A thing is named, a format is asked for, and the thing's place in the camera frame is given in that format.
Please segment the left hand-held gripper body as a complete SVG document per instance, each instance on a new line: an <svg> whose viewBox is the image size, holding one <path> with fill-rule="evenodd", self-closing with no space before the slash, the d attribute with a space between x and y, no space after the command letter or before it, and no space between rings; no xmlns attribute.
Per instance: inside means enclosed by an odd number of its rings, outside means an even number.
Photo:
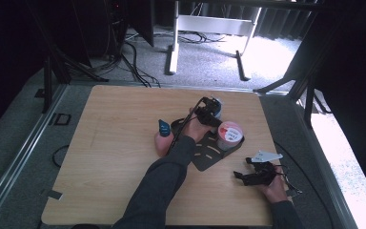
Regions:
<svg viewBox="0 0 366 229"><path fill-rule="evenodd" d="M203 107L197 107L194 113L201 123L211 123L213 119L213 106L206 104Z"/></svg>

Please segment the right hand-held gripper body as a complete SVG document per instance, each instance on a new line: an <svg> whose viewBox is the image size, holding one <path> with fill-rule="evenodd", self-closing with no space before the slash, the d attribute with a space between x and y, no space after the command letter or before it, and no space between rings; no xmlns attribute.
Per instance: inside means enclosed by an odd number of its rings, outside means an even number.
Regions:
<svg viewBox="0 0 366 229"><path fill-rule="evenodd" d="M255 161L255 164L252 164L255 170L254 185L269 185L276 176L273 161L281 158L283 158L282 154L259 150L252 157L253 161Z"/></svg>

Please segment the pink round cream jar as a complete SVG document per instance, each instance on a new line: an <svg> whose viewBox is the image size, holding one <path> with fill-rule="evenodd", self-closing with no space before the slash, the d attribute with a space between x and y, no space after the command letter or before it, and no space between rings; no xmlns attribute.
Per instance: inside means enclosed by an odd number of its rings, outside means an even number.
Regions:
<svg viewBox="0 0 366 229"><path fill-rule="evenodd" d="M228 151L237 146L243 138L241 127L232 122L225 121L217 129L217 147L223 151Z"/></svg>

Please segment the black slotted corner shelf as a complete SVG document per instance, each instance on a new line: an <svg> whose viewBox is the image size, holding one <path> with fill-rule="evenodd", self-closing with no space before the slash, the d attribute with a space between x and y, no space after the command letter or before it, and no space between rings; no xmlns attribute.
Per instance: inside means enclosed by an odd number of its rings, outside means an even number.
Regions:
<svg viewBox="0 0 366 229"><path fill-rule="evenodd" d="M240 148L244 141L244 136L241 142L228 151L223 151L217 147L217 130L207 132L204 137L195 142L191 137L183 135L182 131L186 124L184 119L178 119L173 122L172 130L176 136L169 149L169 157L179 164L188 166L191 162L199 171L205 171L225 156L231 154Z"/></svg>

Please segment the pink bottle with blue cap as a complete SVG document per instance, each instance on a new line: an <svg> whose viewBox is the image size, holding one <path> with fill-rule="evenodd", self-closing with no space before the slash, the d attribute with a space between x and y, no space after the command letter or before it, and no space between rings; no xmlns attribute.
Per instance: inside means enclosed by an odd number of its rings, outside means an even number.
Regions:
<svg viewBox="0 0 366 229"><path fill-rule="evenodd" d="M165 156L170 149L170 146L173 142L173 132L171 129L171 125L166 121L159 119L158 120L158 132L154 136L154 145L157 154L160 157Z"/></svg>

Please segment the person's left hand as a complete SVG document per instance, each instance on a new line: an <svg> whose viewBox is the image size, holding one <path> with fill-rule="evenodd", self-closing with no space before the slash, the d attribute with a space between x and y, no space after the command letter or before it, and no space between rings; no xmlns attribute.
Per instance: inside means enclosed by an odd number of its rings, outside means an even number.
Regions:
<svg viewBox="0 0 366 229"><path fill-rule="evenodd" d="M199 142L207 132L213 130L213 126L202 124L196 114L192 114L190 120L183 128L182 134L191 137L195 142Z"/></svg>

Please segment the person's right hand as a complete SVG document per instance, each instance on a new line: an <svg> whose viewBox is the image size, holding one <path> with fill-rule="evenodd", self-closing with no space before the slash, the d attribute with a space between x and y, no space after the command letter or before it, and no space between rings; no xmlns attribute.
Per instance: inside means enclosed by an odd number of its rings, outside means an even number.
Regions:
<svg viewBox="0 0 366 229"><path fill-rule="evenodd" d="M281 178L282 169L274 167L276 176L269 185L261 185L258 190L266 197L270 203L278 203L287 200L287 194L284 187L284 181Z"/></svg>

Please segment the black metal stand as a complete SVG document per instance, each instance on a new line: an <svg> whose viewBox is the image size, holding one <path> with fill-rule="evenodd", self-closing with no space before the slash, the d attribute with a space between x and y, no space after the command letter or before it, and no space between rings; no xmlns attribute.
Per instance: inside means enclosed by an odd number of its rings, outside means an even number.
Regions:
<svg viewBox="0 0 366 229"><path fill-rule="evenodd" d="M57 81L60 84L69 84L71 82L71 75L67 70L68 65L76 68L79 72L94 81L108 82L108 79L92 73L57 47L55 40L51 35L51 31L43 20L43 13L38 6L38 2L40 0L22 1L24 2L26 9L30 14L30 19L32 21L30 27L33 29L41 50L45 55L44 88L42 91L37 93L37 95L44 98L44 106L42 110L43 114L46 114L49 111L53 101L51 74L54 73Z"/></svg>
<svg viewBox="0 0 366 229"><path fill-rule="evenodd" d="M306 94L303 120L308 128L312 128L311 116L315 95L315 79L330 44L331 36L323 35L319 38L317 35L309 33L301 42L284 76L268 86L255 89L254 92L266 94L293 80L295 83L288 96L292 100L298 100L303 94Z"/></svg>

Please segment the dark curtain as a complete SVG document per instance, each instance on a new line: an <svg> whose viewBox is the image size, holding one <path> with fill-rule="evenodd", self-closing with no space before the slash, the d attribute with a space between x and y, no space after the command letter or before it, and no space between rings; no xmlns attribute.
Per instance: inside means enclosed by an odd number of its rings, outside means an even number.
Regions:
<svg viewBox="0 0 366 229"><path fill-rule="evenodd" d="M275 40L303 39L315 19L315 13L305 10L262 9L255 35Z"/></svg>

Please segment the dark computer tower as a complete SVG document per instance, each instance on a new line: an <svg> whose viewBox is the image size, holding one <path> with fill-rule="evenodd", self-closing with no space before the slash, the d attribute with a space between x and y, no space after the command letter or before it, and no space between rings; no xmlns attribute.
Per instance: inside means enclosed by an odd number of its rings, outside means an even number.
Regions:
<svg viewBox="0 0 366 229"><path fill-rule="evenodd" d="M118 58L125 36L126 1L89 0L88 3L88 54Z"/></svg>

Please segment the black tape rectangle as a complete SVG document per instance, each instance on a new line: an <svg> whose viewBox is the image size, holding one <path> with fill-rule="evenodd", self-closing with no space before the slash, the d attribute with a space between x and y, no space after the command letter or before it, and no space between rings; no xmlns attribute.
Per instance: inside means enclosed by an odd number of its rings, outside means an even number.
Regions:
<svg viewBox="0 0 366 229"><path fill-rule="evenodd" d="M67 126L71 122L70 114L54 114L49 124L57 126Z"/></svg>

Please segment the grey tape strip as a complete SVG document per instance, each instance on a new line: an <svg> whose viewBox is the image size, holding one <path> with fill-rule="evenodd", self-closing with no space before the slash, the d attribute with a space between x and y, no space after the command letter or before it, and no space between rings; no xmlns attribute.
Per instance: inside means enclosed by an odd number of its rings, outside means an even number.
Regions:
<svg viewBox="0 0 366 229"><path fill-rule="evenodd" d="M60 200L63 197L63 194L54 190L47 190L47 189L43 189L40 192L41 196L47 197L47 198L53 198L53 199L57 199Z"/></svg>

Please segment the white desk frame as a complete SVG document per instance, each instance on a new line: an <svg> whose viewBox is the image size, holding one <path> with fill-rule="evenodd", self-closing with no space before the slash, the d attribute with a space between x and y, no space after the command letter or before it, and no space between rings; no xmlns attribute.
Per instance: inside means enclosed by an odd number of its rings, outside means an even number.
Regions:
<svg viewBox="0 0 366 229"><path fill-rule="evenodd" d="M241 56L246 51L249 42L254 37L255 28L261 13L260 7L255 7L251 18L232 19L219 18L198 15L185 15L180 13L180 1L173 3L173 43L171 47L170 62L167 73L175 74L177 72L179 43L178 36L181 31L194 31L205 33L228 34L235 36L245 36L247 38L242 52L235 52L239 77L242 81L249 81L250 77L245 75Z"/></svg>

